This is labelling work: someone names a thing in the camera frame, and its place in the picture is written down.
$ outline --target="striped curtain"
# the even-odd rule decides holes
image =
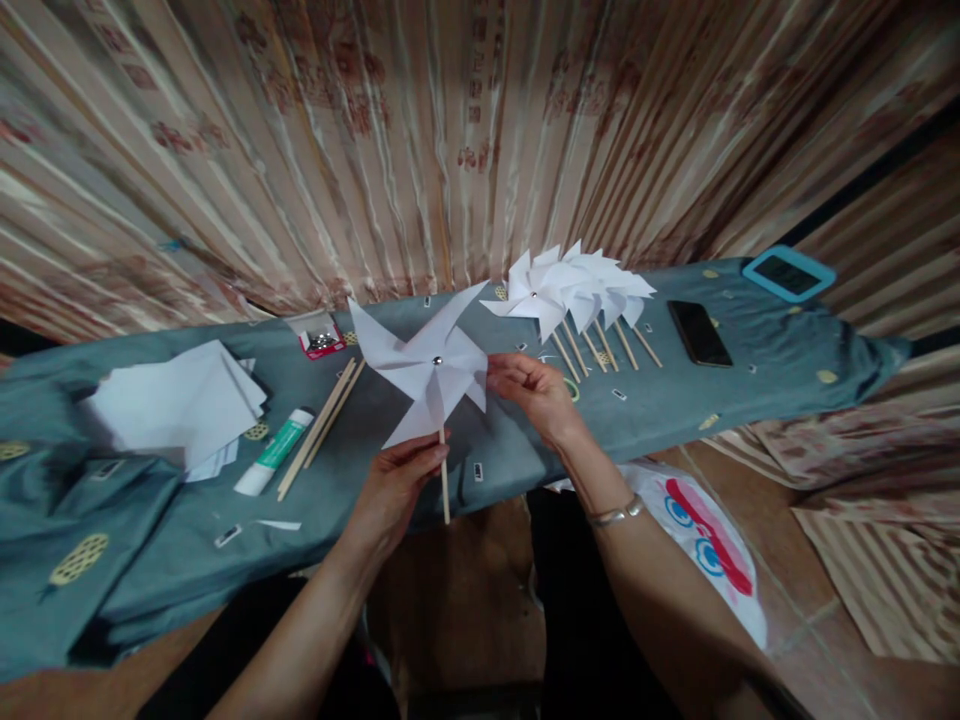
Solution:
[[[793,512],[874,654],[960,665],[960,453],[818,493]]]
[[[957,325],[960,128],[798,247],[837,269],[824,302],[861,332],[917,339]],[[860,407],[755,423],[713,442],[802,489],[946,452],[960,445],[960,347],[911,360]]]
[[[755,254],[958,92],[958,12],[0,0],[0,316],[79,342],[451,290],[580,237],[628,267]],[[956,320],[938,152],[801,246],[869,331]],[[942,362],[902,387],[928,428]],[[765,427],[781,470],[847,472]]]

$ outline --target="silver bracelet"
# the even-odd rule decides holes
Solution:
[[[626,520],[628,517],[636,517],[642,510],[643,500],[640,499],[639,495],[634,493],[633,500],[631,500],[630,504],[625,508],[593,515],[587,518],[587,522],[594,527],[607,527],[608,525],[615,525],[621,520]]]

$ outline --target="woman's left hand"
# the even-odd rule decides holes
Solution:
[[[386,560],[407,532],[420,491],[440,472],[449,451],[436,433],[381,451],[373,459],[343,539],[369,559]]]

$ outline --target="black phone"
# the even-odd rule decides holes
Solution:
[[[711,367],[733,367],[730,353],[723,346],[723,341],[703,305],[669,300],[667,307],[670,308],[673,322],[680,331],[687,355],[693,362]]]

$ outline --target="floor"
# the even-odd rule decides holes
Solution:
[[[960,718],[960,668],[880,659],[866,649],[788,510],[797,493],[703,443],[655,457],[694,476],[739,527],[760,574],[769,654],[815,717]],[[514,500],[400,546],[371,595],[369,623],[392,658],[401,700],[540,677],[544,627],[526,589],[526,528],[524,505]],[[0,686],[0,716],[132,717],[215,616],[110,672],[48,671]]]

